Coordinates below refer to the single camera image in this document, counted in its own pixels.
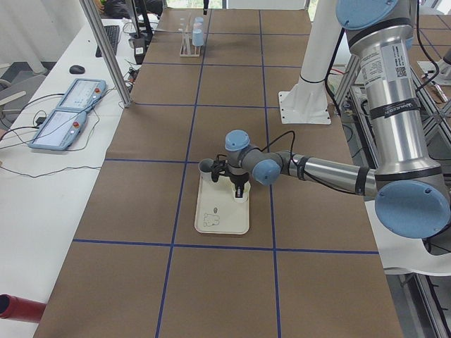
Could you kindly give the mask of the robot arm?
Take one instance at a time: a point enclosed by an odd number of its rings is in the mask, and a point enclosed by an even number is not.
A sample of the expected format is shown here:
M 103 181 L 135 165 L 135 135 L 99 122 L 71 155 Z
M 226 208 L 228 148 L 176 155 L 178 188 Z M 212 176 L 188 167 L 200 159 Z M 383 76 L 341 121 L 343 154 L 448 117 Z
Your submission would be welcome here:
M 203 14 L 206 15 L 209 9 L 209 0 L 203 0 Z
M 287 175 L 345 194 L 374 200 L 381 224 L 411 239 L 434 237 L 450 226 L 450 190 L 441 165 L 429 156 L 417 96 L 420 82 L 408 51 L 419 38 L 418 1 L 338 1 L 336 23 L 359 61 L 366 103 L 362 127 L 369 167 L 253 145 L 242 130 L 226 135 L 225 153 L 209 171 L 227 177 L 242 197 L 245 184 L 273 184 Z

